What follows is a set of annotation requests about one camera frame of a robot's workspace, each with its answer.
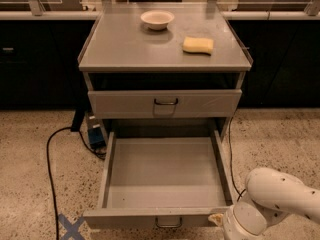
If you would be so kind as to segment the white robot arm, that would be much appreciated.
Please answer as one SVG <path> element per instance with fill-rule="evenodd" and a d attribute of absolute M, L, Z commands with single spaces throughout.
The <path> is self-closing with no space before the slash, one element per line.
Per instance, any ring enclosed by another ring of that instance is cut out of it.
<path fill-rule="evenodd" d="M 320 223 L 320 191 L 271 168 L 255 168 L 245 179 L 244 196 L 224 214 L 208 220 L 223 230 L 224 240 L 262 240 L 262 234 L 290 214 Z"/>

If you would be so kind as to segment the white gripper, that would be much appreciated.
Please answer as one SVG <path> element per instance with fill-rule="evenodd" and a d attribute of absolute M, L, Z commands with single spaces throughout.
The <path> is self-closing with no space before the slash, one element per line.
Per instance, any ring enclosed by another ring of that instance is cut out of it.
<path fill-rule="evenodd" d="M 211 214 L 208 221 L 222 226 L 225 240 L 261 240 L 267 221 L 254 204 L 240 201 L 222 215 Z"/>

